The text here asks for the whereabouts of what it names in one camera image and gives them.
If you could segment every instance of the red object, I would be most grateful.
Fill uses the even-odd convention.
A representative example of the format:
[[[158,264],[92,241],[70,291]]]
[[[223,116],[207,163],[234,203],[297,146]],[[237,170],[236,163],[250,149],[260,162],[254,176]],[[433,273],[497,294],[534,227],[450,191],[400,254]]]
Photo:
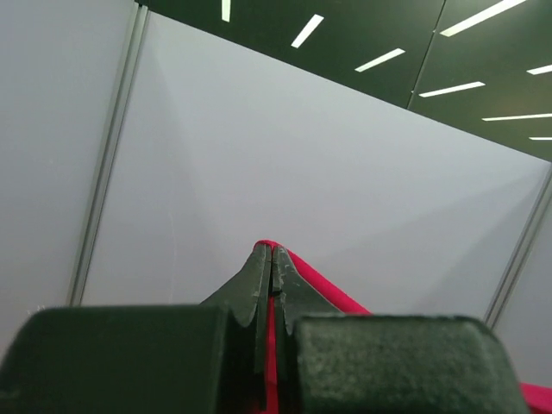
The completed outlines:
[[[281,246],[276,241],[261,240],[258,243],[266,244],[274,250]],[[347,293],[324,278],[320,272],[306,261],[287,250],[293,264],[303,279],[310,283],[322,296],[331,302],[337,309],[345,313],[371,315],[365,307],[355,302]],[[268,333],[267,333],[267,410],[261,414],[278,414],[278,372],[276,368],[276,335],[274,333],[274,299],[268,303]],[[521,389],[532,414],[552,414],[552,389],[532,384],[521,384]]]

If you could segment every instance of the ceiling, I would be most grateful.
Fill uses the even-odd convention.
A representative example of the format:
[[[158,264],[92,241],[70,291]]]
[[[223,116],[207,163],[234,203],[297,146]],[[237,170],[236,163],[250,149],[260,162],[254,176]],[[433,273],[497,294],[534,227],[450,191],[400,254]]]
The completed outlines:
[[[142,0],[153,12],[439,122],[552,160],[552,0]],[[518,3],[472,27],[441,32],[494,6]],[[223,4],[229,5],[225,15]],[[292,43],[323,17],[300,47]],[[355,68],[396,49],[396,57]],[[484,86],[421,97],[481,82]]]

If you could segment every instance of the metal post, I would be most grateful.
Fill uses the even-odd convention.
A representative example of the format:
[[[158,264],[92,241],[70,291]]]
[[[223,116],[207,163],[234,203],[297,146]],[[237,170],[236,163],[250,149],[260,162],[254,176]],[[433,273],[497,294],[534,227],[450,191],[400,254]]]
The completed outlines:
[[[539,229],[542,227],[544,215],[552,199],[552,166],[550,166],[543,188],[539,193],[529,219],[525,224],[513,255],[505,269],[504,276],[500,280],[499,287],[492,298],[492,302],[485,314],[485,323],[489,328],[495,329],[508,299],[510,298],[516,283],[519,280],[524,264],[530,255],[531,248]]]
[[[94,174],[95,184],[89,208],[86,211],[86,222],[79,244],[78,258],[67,294],[66,303],[70,306],[80,305],[85,291],[86,277],[91,264],[94,241],[96,240],[111,168],[115,159],[122,119],[129,100],[130,86],[132,85],[141,40],[146,27],[147,7],[137,3],[134,3],[133,7],[122,56],[117,68],[107,121],[103,129],[103,144]]]

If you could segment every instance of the white partition panel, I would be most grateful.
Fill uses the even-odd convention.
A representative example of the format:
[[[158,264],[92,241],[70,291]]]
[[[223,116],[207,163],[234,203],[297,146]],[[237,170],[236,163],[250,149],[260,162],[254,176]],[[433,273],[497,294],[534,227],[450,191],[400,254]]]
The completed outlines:
[[[0,357],[66,301],[132,7],[0,2]]]
[[[522,381],[552,386],[552,210],[499,319],[503,340]]]
[[[151,15],[85,303],[200,301],[271,238],[373,311],[482,317],[548,165]]]

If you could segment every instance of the ceiling light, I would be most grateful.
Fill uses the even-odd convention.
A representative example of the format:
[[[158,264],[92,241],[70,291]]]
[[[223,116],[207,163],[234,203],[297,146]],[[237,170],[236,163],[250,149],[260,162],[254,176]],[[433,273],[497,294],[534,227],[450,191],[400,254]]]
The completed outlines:
[[[322,16],[314,15],[307,25],[301,30],[301,33],[298,34],[298,36],[295,38],[295,40],[292,43],[293,47],[299,47],[303,44],[303,42],[306,40],[307,37],[311,35],[311,33],[314,31],[315,28],[320,24],[320,22],[324,20]]]
[[[499,116],[496,118],[481,118],[483,121],[509,121],[512,119],[531,119],[531,118],[550,118],[552,114],[535,114],[535,115],[519,115],[519,116]]]
[[[393,59],[394,57],[399,56],[400,54],[403,54],[404,52],[405,51],[403,49],[397,48],[395,50],[392,50],[389,53],[386,53],[386,54],[383,54],[383,55],[379,56],[379,58],[376,58],[374,60],[370,60],[368,63],[365,63],[364,65],[357,67],[355,70],[357,72],[364,72],[364,71],[366,71],[366,69],[370,69],[371,67],[379,65],[380,63],[383,63],[383,62],[385,62],[389,59]]]
[[[230,21],[230,1],[231,0],[223,0],[223,20],[225,22]]]
[[[508,9],[511,9],[514,6],[517,6],[518,4],[523,3],[524,1],[526,0],[502,0],[502,2],[496,3],[494,6],[491,6],[488,9],[481,11],[477,15],[473,15],[468,19],[455,24],[452,27],[447,28],[446,30],[443,30],[441,32],[441,35],[447,36],[447,37],[454,36],[457,33],[460,33],[461,31],[466,30],[467,28],[471,28],[472,26],[475,26],[476,24],[481,23],[486,19],[490,19],[491,17],[499,13],[502,13],[503,11],[507,11]]]
[[[420,97],[434,97],[435,95],[442,95],[444,93],[464,91],[466,89],[479,88],[480,86],[485,86],[485,84],[483,82],[472,82],[471,84],[452,86],[450,88],[439,89],[437,91],[420,93]]]
[[[540,75],[541,73],[552,72],[552,65],[536,67],[535,69],[529,69],[531,75]]]

